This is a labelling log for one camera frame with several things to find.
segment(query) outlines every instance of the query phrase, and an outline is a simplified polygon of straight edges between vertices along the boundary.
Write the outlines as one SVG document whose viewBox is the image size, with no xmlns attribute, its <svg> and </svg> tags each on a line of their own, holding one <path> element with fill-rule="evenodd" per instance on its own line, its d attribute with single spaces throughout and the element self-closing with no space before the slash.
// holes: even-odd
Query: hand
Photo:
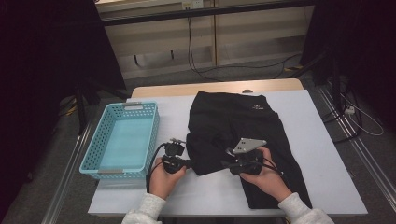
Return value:
<svg viewBox="0 0 396 224">
<path fill-rule="evenodd" d="M 168 174 L 163 168 L 162 158 L 157 158 L 155 165 L 158 164 L 157 168 L 151 174 L 149 192 L 164 200 L 172 192 L 177 181 L 186 174 L 186 166 L 183 166 L 179 171 L 174 174 Z"/>
<path fill-rule="evenodd" d="M 271 152 L 268 148 L 258 147 L 257 149 L 262 151 L 265 159 L 274 163 L 271 158 Z M 265 161 L 264 164 L 272 166 L 269 161 Z M 291 191 L 286 187 L 279 174 L 269 168 L 262 167 L 262 171 L 258 175 L 241 174 L 240 176 L 247 182 L 259 187 L 265 193 L 273 196 L 279 202 L 282 202 L 291 195 Z"/>
</svg>

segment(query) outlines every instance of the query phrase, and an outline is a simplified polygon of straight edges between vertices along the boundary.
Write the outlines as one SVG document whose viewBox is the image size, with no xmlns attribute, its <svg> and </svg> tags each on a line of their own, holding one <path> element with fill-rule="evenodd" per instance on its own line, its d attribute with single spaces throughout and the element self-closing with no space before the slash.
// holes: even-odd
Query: black horizontal bar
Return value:
<svg viewBox="0 0 396 224">
<path fill-rule="evenodd" d="M 207 7 L 192 10 L 180 10 L 173 12 L 156 13 L 142 16 L 132 16 L 132 17 L 118 17 L 111 19 L 103 19 L 101 21 L 86 21 L 80 23 L 65 23 L 58 24 L 57 26 L 115 26 L 124 25 L 131 23 L 140 23 L 148 21 L 168 21 L 183 18 L 193 18 L 193 17 L 203 17 L 203 16 L 213 16 L 222 14 L 231 14 L 239 12 L 249 12 L 249 11 L 262 11 L 270 9 L 279 9 L 287 7 L 306 7 L 313 6 L 319 0 L 284 0 L 277 2 L 266 2 L 259 4 L 249 4 L 231 7 Z"/>
</svg>

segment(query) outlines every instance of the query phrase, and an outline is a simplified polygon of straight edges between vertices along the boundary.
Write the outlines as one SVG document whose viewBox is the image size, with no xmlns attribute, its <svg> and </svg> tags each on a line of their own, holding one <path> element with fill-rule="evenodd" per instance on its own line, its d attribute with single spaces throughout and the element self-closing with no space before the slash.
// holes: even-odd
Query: white tabletop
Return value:
<svg viewBox="0 0 396 224">
<path fill-rule="evenodd" d="M 262 94 L 283 122 L 293 157 L 299 163 L 312 205 L 330 216 L 363 215 L 367 210 L 307 91 Z M 195 96 L 134 98 L 156 101 L 160 127 L 156 146 L 171 137 L 184 140 Z M 101 180 L 89 213 L 124 216 L 139 207 L 144 180 Z M 228 170 L 198 176 L 189 170 L 161 212 L 163 217 L 281 217 L 279 209 L 249 209 L 238 176 Z"/>
</svg>

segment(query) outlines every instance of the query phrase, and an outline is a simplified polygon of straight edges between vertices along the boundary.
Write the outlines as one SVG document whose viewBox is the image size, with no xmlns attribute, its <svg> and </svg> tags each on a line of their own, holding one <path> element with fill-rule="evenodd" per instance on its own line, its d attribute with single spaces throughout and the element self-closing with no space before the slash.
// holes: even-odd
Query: black pants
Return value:
<svg viewBox="0 0 396 224">
<path fill-rule="evenodd" d="M 198 92 L 190 110 L 189 129 L 187 151 L 195 161 L 196 174 L 222 170 L 220 161 L 234 162 L 225 150 L 235 148 L 241 138 L 265 140 L 277 169 L 285 173 L 290 190 L 298 192 L 303 202 L 312 207 L 283 124 L 264 96 Z M 249 208 L 277 208 L 273 197 L 242 178 L 241 181 Z"/>
</svg>

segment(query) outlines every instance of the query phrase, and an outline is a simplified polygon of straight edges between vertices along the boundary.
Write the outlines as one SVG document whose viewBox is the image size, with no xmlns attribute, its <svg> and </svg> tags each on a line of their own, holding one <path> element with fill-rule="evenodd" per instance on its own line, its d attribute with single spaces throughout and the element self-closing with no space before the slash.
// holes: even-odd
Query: person's left hand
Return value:
<svg viewBox="0 0 396 224">
<path fill-rule="evenodd" d="M 169 174 L 165 171 L 162 164 L 163 159 L 157 158 L 155 160 L 155 165 L 157 168 L 151 174 L 149 192 L 154 194 L 164 200 L 172 192 L 177 181 L 186 174 L 186 166 L 183 166 L 179 171 L 174 174 Z"/>
</svg>

